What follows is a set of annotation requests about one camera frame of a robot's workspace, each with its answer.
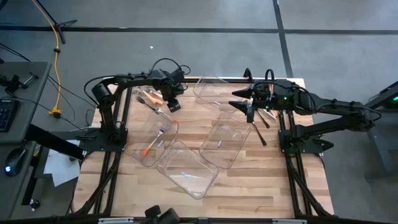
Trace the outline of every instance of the butcher block tabletop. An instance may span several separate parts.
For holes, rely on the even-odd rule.
[[[290,81],[304,86],[301,78]],[[225,85],[226,91],[243,89],[247,83]],[[198,152],[216,123],[220,111],[214,106],[198,103],[193,89],[195,84],[188,84],[183,95],[177,97],[182,109],[170,113],[164,104],[162,110],[173,119],[178,120],[177,141],[183,142],[191,150]],[[126,91],[122,96],[119,119],[123,111]],[[144,124],[150,109],[140,104],[135,96],[131,98],[126,127],[137,129]],[[230,169],[219,168],[218,176],[202,199],[194,199],[181,188],[162,175],[156,164],[144,167],[135,159],[122,153],[116,188],[113,198],[112,216],[144,217],[144,211],[153,205],[159,205],[163,212],[174,208],[180,217],[213,217],[213,218],[293,218],[293,206],[290,196],[289,180],[284,155],[280,152],[277,132],[279,121],[273,120],[265,113],[263,118],[270,124],[267,129],[255,116],[256,125],[267,141],[263,146],[253,127]],[[294,114],[296,124],[305,126],[313,124],[311,116]],[[101,116],[96,110],[93,126],[100,126]],[[127,140],[126,151],[131,147]],[[75,190],[73,209],[78,210],[98,186],[104,153],[90,154],[81,166],[80,176]],[[333,213],[328,184],[322,161],[313,154],[302,155],[308,188],[323,205],[326,211]],[[104,190],[101,211],[103,211],[109,184]],[[304,210],[301,190],[297,191],[300,208]]]

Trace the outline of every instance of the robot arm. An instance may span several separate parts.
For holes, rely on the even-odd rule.
[[[269,88],[269,84],[274,86],[273,90]],[[290,135],[292,140],[344,129],[368,131],[374,126],[375,119],[371,117],[373,110],[365,108],[360,102],[323,99],[288,80],[258,80],[248,88],[234,91],[232,94],[249,99],[245,102],[229,102],[247,116],[248,123],[253,121],[254,111],[257,108],[289,110],[300,115],[314,113],[341,115],[341,118],[311,126],[293,126]]]
[[[168,101],[167,106],[171,112],[181,108],[175,99],[177,95],[184,93],[181,83],[185,81],[184,72],[178,68],[172,73],[163,70],[153,70],[149,74],[136,75],[115,75],[113,78],[107,78],[92,88],[94,97],[98,101],[98,109],[101,114],[101,129],[106,135],[108,142],[120,141],[120,132],[116,127],[116,121],[113,119],[112,106],[121,96],[123,90],[132,86],[153,86],[155,90],[160,90],[164,101]],[[114,93],[108,88],[108,85],[114,84],[118,88]]]

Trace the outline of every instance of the utensil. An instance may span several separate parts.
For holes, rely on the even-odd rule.
[[[149,90],[149,93],[152,93],[153,95],[155,95],[157,97],[163,98],[163,95],[158,93],[158,92],[156,92],[156,91]]]
[[[149,104],[147,104],[147,103],[145,102],[145,100],[142,99],[140,96],[136,96],[136,100],[137,100],[138,102],[142,103],[142,104],[147,105],[147,106],[148,106],[150,109],[152,109],[153,111],[157,111],[155,108],[153,108],[153,107],[151,107]]]
[[[262,109],[270,118],[276,120],[276,115],[274,111],[270,110],[269,112],[266,109]]]
[[[266,146],[266,145],[267,145],[267,142],[266,142],[266,140],[264,140],[264,138],[261,136],[260,131],[257,129],[256,124],[254,124],[254,121],[253,121],[252,124],[253,124],[253,126],[256,128],[257,134],[259,135],[259,138],[260,138],[260,140],[261,140],[262,145],[263,145],[263,146]]]
[[[160,106],[163,105],[163,101],[162,100],[158,100],[157,98],[152,97],[150,94],[148,94],[147,92],[145,92],[145,90],[142,91],[146,97],[148,97],[148,99],[153,103],[153,104],[158,104]]]
[[[160,130],[159,130],[159,134],[156,136],[156,138],[152,141],[152,143],[146,147],[145,151],[144,151],[144,156],[146,156],[150,150],[150,148],[152,147],[152,145],[156,142],[156,140],[162,135],[164,134],[167,130],[169,129],[168,125],[163,126]]]
[[[266,127],[267,127],[267,128],[270,128],[269,124],[268,124],[267,121],[265,121],[265,119],[261,116],[260,112],[259,112],[258,110],[256,110],[256,111],[257,111],[257,114],[260,116],[262,122],[266,125]]]

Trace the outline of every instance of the transparent plastic bin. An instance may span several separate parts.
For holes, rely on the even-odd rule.
[[[218,168],[176,141],[157,163],[157,170],[195,199],[205,196]]]
[[[169,128],[156,139],[148,153],[144,155],[145,149],[155,140],[160,129],[165,125]],[[147,121],[140,128],[129,130],[128,146],[124,152],[146,167],[153,166],[177,137],[177,133],[178,124],[169,116],[154,111],[150,112]]]
[[[236,108],[229,105],[228,101],[242,101],[242,98],[232,95],[235,88],[230,83],[218,77],[201,77],[195,85],[193,92],[197,102],[209,104],[221,111],[234,113]]]
[[[250,133],[246,120],[237,120],[231,113],[222,113],[211,129],[199,153],[216,166],[231,168]]]

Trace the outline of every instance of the desk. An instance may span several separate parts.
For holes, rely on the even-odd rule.
[[[10,80],[14,74],[19,76],[20,82],[26,81],[31,76],[30,72],[38,76],[37,80],[27,84],[29,86],[27,89],[23,90],[19,88],[15,91],[14,95],[16,97],[31,100],[35,103],[28,101],[19,102],[10,129],[8,132],[0,134],[0,144],[15,144],[25,139],[25,134],[36,111],[36,103],[39,103],[40,97],[42,96],[50,68],[51,64],[47,62],[6,62],[4,65],[0,65],[0,75],[4,75],[8,80]],[[0,87],[0,98],[10,98],[4,91],[5,89],[6,87]]]
[[[293,80],[303,86],[302,79]],[[242,88],[247,86],[247,84],[232,85]],[[193,87],[193,84],[189,84],[188,90],[178,96],[177,99],[182,106],[181,110],[169,113],[165,105],[162,109],[173,119],[179,121],[177,140],[197,151],[217,120],[219,113],[198,104],[195,101]],[[132,129],[142,124],[149,111],[148,108],[132,98],[127,127]],[[279,122],[271,120],[267,116],[264,118],[271,125],[270,129],[266,129],[260,120],[257,121],[258,117],[256,117],[256,124],[268,145],[262,146],[257,133],[252,130],[232,168],[228,170],[220,168],[217,178],[205,197],[200,200],[195,200],[186,194],[159,173],[155,167],[146,168],[127,154],[122,154],[112,216],[144,217],[146,209],[153,205],[160,205],[163,212],[173,207],[180,217],[294,217],[285,157],[280,152],[277,137],[277,132],[280,129]],[[101,117],[97,111],[93,125],[99,126],[100,120]],[[311,116],[295,114],[295,122],[296,124],[310,125],[313,120]],[[333,213],[322,162],[314,155],[303,154],[302,156],[309,189],[324,208]],[[103,152],[94,152],[84,161],[75,191],[73,202],[75,210],[78,210],[88,200],[97,187],[103,157]],[[107,193],[108,189],[104,192],[103,207],[106,203]],[[301,191],[298,191],[298,196],[300,208],[304,211]]]
[[[6,62],[0,65],[0,75],[4,75],[8,80],[12,75],[18,75],[21,82],[26,81],[32,72],[39,79],[34,80],[27,85],[27,89],[18,89],[15,96],[38,103],[42,95],[45,82],[49,75],[51,64],[47,62]],[[5,92],[6,87],[0,86],[0,98],[8,96]],[[20,101],[18,110],[10,129],[6,133],[0,134],[0,167],[3,169],[8,154],[15,148],[21,146],[21,142],[25,139],[25,133],[32,122],[37,105],[35,103]],[[11,213],[16,205],[18,196],[21,192],[26,173],[29,168],[30,160],[34,153],[35,144],[28,143],[24,146],[27,150],[24,165],[20,173],[15,177],[7,177],[4,171],[0,171],[0,182],[2,183],[0,191],[0,220],[11,217]]]

